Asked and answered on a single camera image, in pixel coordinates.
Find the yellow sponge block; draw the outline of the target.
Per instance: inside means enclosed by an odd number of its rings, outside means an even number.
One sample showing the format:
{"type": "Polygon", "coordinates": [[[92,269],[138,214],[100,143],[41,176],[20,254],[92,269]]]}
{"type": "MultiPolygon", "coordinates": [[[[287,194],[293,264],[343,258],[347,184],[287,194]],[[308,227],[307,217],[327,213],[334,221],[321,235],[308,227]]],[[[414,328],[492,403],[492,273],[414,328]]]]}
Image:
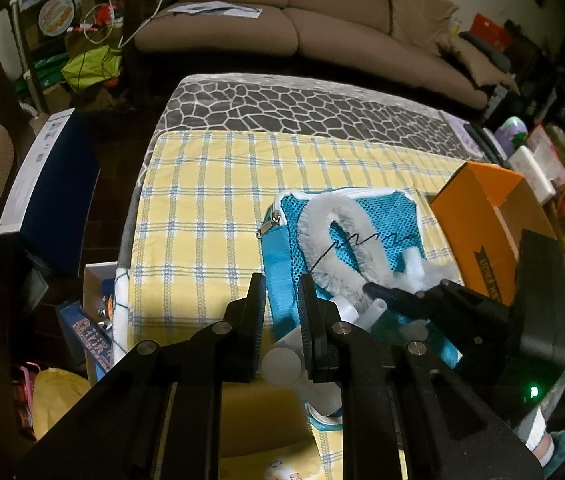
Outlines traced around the yellow sponge block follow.
{"type": "Polygon", "coordinates": [[[226,382],[220,410],[221,479],[322,479],[319,449],[295,389],[226,382]]]}

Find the white plastic pipe connectors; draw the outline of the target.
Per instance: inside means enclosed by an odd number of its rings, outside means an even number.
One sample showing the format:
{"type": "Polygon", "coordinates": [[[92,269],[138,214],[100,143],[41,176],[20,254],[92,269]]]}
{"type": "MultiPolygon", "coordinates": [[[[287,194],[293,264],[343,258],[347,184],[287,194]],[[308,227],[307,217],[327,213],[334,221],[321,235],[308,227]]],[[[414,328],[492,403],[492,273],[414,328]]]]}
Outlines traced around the white plastic pipe connectors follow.
{"type": "MultiPolygon", "coordinates": [[[[421,257],[415,247],[405,249],[403,258],[405,270],[394,275],[393,283],[399,292],[423,292],[440,284],[444,278],[457,276],[457,269],[452,263],[434,264],[421,257]]],[[[444,337],[437,335],[431,322],[421,315],[397,321],[394,328],[383,328],[383,319],[391,314],[385,300],[374,299],[363,314],[357,312],[345,297],[336,296],[331,301],[345,322],[368,332],[378,328],[396,344],[411,340],[429,342],[447,365],[455,366],[459,361],[458,350],[444,337]]],[[[319,384],[311,381],[310,368],[315,356],[312,334],[307,328],[298,326],[265,352],[261,359],[261,375],[269,385],[296,388],[314,418],[334,425],[342,405],[340,387],[333,382],[319,384]]]]}

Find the fluffy teal handle brush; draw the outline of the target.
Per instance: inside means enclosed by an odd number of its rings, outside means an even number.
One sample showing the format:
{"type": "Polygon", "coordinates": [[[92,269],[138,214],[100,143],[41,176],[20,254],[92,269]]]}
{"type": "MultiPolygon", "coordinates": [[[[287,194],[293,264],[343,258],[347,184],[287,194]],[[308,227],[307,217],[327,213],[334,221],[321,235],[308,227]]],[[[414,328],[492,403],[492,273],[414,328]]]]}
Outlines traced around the fluffy teal handle brush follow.
{"type": "Polygon", "coordinates": [[[335,192],[317,195],[297,224],[302,256],[314,283],[349,300],[363,313],[373,300],[367,284],[389,286],[393,272],[371,217],[355,200],[335,192]]]}

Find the blue mesh zipper pouch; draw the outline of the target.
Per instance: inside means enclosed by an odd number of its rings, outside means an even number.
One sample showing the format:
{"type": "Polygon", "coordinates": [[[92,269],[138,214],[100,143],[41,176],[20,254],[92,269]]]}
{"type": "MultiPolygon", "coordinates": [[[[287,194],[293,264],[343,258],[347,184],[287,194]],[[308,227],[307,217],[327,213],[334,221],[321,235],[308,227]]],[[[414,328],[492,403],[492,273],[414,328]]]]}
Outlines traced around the blue mesh zipper pouch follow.
{"type": "Polygon", "coordinates": [[[452,263],[427,260],[420,212],[409,194],[393,188],[339,188],[280,193],[258,229],[275,344],[261,359],[269,385],[297,390],[319,429],[342,424],[341,388],[311,382],[301,362],[299,286],[308,275],[317,297],[332,301],[342,318],[390,344],[422,341],[448,366],[458,350],[421,314],[401,314],[363,291],[374,283],[423,292],[456,280],[452,263]]]}

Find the orange cardboard box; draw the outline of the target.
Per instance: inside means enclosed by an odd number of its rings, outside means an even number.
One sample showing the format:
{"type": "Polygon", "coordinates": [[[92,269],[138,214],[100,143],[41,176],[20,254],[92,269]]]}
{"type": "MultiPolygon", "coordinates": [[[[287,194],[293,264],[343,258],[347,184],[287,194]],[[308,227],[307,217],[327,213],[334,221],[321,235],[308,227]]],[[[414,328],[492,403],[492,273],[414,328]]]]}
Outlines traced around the orange cardboard box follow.
{"type": "Polygon", "coordinates": [[[555,231],[522,174],[465,162],[430,203],[465,285],[511,306],[517,267],[525,249],[532,277],[558,301],[565,334],[565,257],[555,231]]]}

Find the white tissue box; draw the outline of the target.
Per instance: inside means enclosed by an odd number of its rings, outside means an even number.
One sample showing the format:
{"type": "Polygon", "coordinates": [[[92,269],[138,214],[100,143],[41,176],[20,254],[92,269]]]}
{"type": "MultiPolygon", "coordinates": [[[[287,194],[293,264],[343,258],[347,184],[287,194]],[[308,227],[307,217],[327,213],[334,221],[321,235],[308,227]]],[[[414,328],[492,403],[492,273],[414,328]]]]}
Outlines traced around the white tissue box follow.
{"type": "Polygon", "coordinates": [[[541,166],[535,160],[533,153],[526,146],[521,146],[511,154],[507,159],[508,165],[511,169],[528,182],[529,187],[537,201],[541,205],[545,205],[556,194],[554,185],[551,180],[545,176],[541,166]]]}

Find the yellow plaid tablecloth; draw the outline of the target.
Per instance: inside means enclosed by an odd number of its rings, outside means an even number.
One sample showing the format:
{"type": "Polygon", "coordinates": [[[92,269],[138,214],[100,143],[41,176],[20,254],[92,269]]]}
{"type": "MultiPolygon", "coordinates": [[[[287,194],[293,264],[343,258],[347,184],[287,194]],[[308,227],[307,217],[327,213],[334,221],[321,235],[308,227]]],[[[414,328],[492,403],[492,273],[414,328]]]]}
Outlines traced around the yellow plaid tablecloth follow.
{"type": "Polygon", "coordinates": [[[286,190],[397,188],[415,200],[428,260],[453,255],[427,199],[463,164],[365,141],[307,134],[180,130],[154,139],[116,270],[113,355],[185,340],[247,292],[263,260],[256,232],[286,190]]]}

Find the red box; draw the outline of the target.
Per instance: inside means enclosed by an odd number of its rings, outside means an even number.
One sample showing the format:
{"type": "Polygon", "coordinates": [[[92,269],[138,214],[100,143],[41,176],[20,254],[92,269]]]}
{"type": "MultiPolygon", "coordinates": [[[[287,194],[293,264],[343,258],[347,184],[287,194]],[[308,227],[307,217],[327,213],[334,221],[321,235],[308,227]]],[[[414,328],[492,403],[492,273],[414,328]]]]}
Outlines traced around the red box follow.
{"type": "Polygon", "coordinates": [[[480,13],[473,18],[469,32],[499,52],[504,52],[513,42],[513,37],[503,26],[480,13]]]}

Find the grey pebble pattern mat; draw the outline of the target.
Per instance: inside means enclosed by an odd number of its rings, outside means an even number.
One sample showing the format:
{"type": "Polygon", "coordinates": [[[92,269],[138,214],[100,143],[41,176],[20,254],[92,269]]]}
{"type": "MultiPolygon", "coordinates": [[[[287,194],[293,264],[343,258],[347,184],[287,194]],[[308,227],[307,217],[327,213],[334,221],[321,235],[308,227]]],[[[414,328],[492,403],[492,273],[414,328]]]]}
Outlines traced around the grey pebble pattern mat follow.
{"type": "Polygon", "coordinates": [[[312,78],[209,74],[184,78],[156,133],[176,130],[309,134],[376,142],[459,159],[484,159],[452,116],[399,96],[312,78]]]}

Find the brown throw pillow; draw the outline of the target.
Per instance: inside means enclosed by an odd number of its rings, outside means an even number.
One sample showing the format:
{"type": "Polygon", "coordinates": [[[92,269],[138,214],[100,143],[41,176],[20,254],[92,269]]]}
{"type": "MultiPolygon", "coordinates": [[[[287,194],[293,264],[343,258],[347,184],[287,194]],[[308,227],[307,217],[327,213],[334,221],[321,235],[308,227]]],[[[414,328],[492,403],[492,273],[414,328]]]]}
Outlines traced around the brown throw pillow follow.
{"type": "Polygon", "coordinates": [[[451,0],[390,0],[390,3],[391,36],[439,56],[438,40],[447,36],[459,6],[451,0]]]}

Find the green bag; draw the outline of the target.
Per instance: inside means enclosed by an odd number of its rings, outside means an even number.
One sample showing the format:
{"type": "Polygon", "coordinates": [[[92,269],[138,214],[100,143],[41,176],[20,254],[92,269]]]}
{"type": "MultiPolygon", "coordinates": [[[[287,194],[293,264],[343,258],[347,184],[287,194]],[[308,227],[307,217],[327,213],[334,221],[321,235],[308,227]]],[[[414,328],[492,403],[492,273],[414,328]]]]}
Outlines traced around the green bag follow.
{"type": "Polygon", "coordinates": [[[121,61],[120,50],[102,46],[72,58],[61,73],[74,93],[82,93],[94,84],[118,78],[121,61]]]}

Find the brown sofa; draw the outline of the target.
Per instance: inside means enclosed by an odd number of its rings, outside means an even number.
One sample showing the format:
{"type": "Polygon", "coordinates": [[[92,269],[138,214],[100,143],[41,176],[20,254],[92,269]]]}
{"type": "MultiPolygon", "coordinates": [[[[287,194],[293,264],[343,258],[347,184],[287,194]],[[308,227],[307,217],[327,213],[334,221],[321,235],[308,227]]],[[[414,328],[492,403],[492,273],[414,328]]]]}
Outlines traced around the brown sofa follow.
{"type": "Polygon", "coordinates": [[[176,0],[126,48],[125,73],[143,84],[216,70],[298,74],[485,107],[482,84],[448,55],[434,56],[391,36],[390,11],[390,0],[176,0]],[[256,20],[168,12],[208,1],[263,12],[256,20]]]}

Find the papers on sofa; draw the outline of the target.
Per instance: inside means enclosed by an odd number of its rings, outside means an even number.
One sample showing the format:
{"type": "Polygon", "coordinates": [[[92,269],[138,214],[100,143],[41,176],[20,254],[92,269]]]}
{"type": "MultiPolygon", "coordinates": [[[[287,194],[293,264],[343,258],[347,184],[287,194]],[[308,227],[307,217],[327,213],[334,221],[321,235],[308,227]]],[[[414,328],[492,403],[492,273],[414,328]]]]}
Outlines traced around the papers on sofa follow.
{"type": "Polygon", "coordinates": [[[208,1],[179,4],[178,6],[172,6],[168,9],[168,12],[190,16],[220,15],[229,16],[230,18],[249,18],[249,20],[256,20],[260,17],[263,10],[260,8],[252,8],[252,6],[242,6],[237,3],[208,1]]]}

